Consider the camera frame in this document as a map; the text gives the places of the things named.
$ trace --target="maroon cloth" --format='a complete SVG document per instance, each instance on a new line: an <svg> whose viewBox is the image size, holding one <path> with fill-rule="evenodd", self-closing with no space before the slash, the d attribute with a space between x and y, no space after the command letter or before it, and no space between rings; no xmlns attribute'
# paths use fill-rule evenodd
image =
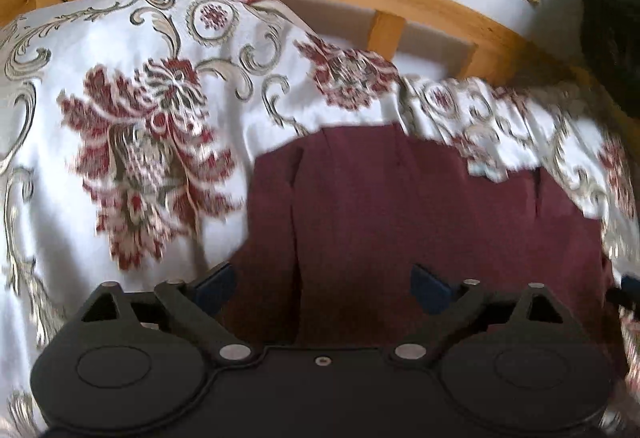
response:
<svg viewBox="0 0 640 438"><path fill-rule="evenodd" d="M223 313L246 341L398 341L425 317L410 294L414 263L495 290L545 283L593 338L619 340L603 309L612 274L600 221L543 169L494 183L398 125L329 128L256 160L248 216Z"/></svg>

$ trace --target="metal screw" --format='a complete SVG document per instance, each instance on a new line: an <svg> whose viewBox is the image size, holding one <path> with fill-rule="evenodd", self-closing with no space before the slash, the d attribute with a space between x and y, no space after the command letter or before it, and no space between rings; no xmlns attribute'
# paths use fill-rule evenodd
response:
<svg viewBox="0 0 640 438"><path fill-rule="evenodd" d="M316 365L317 366L329 366L331 365L332 360L329 357L316 357Z"/></svg>
<svg viewBox="0 0 640 438"><path fill-rule="evenodd" d="M405 360L417 360L423 358L427 353L427 349L420 344L400 344L396 348L396 355Z"/></svg>
<svg viewBox="0 0 640 438"><path fill-rule="evenodd" d="M251 355L251 348L244 344L227 344L220 349L220 357L226 360L245 360Z"/></svg>

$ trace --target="damask pattern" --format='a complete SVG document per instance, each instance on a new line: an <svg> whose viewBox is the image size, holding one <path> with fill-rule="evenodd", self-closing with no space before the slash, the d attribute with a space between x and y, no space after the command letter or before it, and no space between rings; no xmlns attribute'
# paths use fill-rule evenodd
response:
<svg viewBox="0 0 640 438"><path fill-rule="evenodd" d="M96 230L109 235L121 269L140 266L145 253L161 259L177 235L199 235L201 215L223 218L239 207L214 188L235 162L213 144L190 61L150 59L135 82L97 66L84 95L61 94L58 103L63 123L81 134L75 170L101 207Z"/></svg>
<svg viewBox="0 0 640 438"><path fill-rule="evenodd" d="M310 75L328 105L356 111L394 90L398 69L375 52L343 50L315 36L309 41L294 45L313 63Z"/></svg>
<svg viewBox="0 0 640 438"><path fill-rule="evenodd" d="M618 270L640 272L622 146L584 120L571 86L517 91L476 79L401 76L377 54L325 43L260 0L89 0L46 12L0 31L0 103L15 105L22 125L0 146L8 250L2 273L5 292L25 296L35 335L29 360L65 320L67 300L47 291L45 277L87 277L87 291L79 293L86 297L113 274L126 290L147 275L164 277L156 271L164 279L167 271L181 274L189 256L176 254L183 261L173 269L162 258L188 242L222 261L237 244L226 240L246 235L244 223L229 220L244 217L255 157L324 125L399 122L416 136L456 147L470 174L494 181L541 165L586 216L602 220L603 249ZM82 39L89 50L69 48L68 39ZM123 54L121 40L144 41ZM82 186L47 187L51 170L33 158L52 148L43 133L67 137L60 142L68 155L64 176ZM108 241L110 252L74 239L75 220L51 209L54 230L74 247L70 256L92 260L43 274L38 266L50 249L38 247L28 258L18 237L24 227L18 222L28 219L20 207L37 194L50 195L39 206L90 198L95 241ZM37 410L28 392L3 389L9 398L0 436L35 436Z"/></svg>

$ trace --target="silver bolt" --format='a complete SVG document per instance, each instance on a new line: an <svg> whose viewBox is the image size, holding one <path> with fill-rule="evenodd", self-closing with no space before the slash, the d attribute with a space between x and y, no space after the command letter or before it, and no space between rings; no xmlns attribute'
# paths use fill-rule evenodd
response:
<svg viewBox="0 0 640 438"><path fill-rule="evenodd" d="M332 360L329 357L316 357L317 366L329 366L331 363Z"/></svg>
<svg viewBox="0 0 640 438"><path fill-rule="evenodd" d="M244 344L227 344L220 349L220 357L226 360L245 360L251 355L251 348Z"/></svg>
<svg viewBox="0 0 640 438"><path fill-rule="evenodd" d="M396 348L396 355L405 360L417 360L423 358L427 353L427 349L420 344L400 344Z"/></svg>
<svg viewBox="0 0 640 438"><path fill-rule="evenodd" d="M160 329L160 325L158 325L156 323L140 323L140 326L145 327L145 328L149 328L150 330L159 330Z"/></svg>

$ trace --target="white satin bedding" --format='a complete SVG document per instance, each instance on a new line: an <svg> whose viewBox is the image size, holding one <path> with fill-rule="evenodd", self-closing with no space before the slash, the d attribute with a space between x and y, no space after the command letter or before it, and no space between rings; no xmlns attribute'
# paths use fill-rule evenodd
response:
<svg viewBox="0 0 640 438"><path fill-rule="evenodd" d="M274 0L62 4L0 30L0 65L0 436L43 429L30 368L99 283L148 290L228 258L255 158L321 126L399 122L494 181L542 166L640 275L622 146L573 85L399 75Z"/></svg>

